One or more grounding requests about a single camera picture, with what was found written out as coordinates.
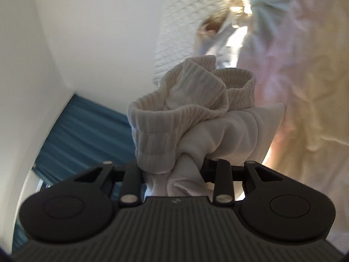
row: white quilted fabric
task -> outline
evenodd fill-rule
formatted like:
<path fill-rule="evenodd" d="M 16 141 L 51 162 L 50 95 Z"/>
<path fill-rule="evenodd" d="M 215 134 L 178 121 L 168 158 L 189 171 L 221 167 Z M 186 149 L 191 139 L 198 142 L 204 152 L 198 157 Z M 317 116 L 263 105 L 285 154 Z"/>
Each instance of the white quilted fabric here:
<path fill-rule="evenodd" d="M 196 30 L 226 3 L 226 0 L 165 0 L 156 48 L 156 84 L 165 72 L 193 55 Z"/>

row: bedsheet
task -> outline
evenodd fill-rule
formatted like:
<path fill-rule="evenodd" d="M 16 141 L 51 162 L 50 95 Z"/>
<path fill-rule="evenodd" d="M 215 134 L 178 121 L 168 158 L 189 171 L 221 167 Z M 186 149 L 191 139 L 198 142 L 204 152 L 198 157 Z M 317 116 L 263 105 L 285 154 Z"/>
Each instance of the bedsheet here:
<path fill-rule="evenodd" d="M 256 105 L 286 104 L 266 165 L 333 201 L 328 240 L 342 252 L 349 250 L 348 44 L 349 0 L 292 0 L 270 46 L 245 47 L 237 64 L 257 75 Z"/>
<path fill-rule="evenodd" d="M 227 0 L 165 0 L 156 46 L 154 83 L 194 53 L 195 33 L 212 12 Z"/>

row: blue curtain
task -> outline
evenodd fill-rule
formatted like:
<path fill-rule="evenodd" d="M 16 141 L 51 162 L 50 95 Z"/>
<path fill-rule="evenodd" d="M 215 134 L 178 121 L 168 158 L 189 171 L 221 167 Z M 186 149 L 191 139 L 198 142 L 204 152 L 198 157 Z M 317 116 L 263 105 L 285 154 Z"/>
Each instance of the blue curtain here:
<path fill-rule="evenodd" d="M 33 171 L 54 185 L 104 161 L 126 165 L 135 159 L 134 151 L 126 115 L 74 95 L 46 138 Z M 112 199 L 118 197 L 120 187 L 116 184 Z M 26 242 L 16 222 L 13 252 Z"/>

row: circular pad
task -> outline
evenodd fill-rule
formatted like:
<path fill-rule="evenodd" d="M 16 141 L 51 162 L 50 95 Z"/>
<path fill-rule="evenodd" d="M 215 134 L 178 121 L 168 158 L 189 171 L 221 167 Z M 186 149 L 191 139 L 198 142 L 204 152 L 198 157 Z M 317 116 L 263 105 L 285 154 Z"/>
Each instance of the circular pad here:
<path fill-rule="evenodd" d="M 19 212 L 29 237 L 49 243 L 88 239 L 113 218 L 112 202 L 90 183 L 67 182 L 29 197 Z"/>
<path fill-rule="evenodd" d="M 295 181 L 261 182 L 241 203 L 250 230 L 284 242 L 326 238 L 335 218 L 324 194 Z"/>
<path fill-rule="evenodd" d="M 84 202 L 79 198 L 61 196 L 49 199 L 44 204 L 45 213 L 54 219 L 67 219 L 77 216 L 84 209 Z"/>
<path fill-rule="evenodd" d="M 277 196 L 270 202 L 275 214 L 284 218 L 300 218 L 310 211 L 310 203 L 300 196 Z"/>

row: ridged plastic surface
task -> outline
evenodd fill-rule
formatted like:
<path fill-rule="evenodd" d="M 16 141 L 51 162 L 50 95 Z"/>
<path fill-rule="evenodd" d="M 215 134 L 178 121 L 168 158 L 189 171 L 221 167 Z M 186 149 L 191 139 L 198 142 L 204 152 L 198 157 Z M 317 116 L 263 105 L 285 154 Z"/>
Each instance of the ridged plastic surface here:
<path fill-rule="evenodd" d="M 13 256 L 18 262 L 337 262 L 324 240 L 279 245 L 248 231 L 235 212 L 205 197 L 151 198 L 122 209 L 99 235 L 70 245 L 31 241 Z"/>

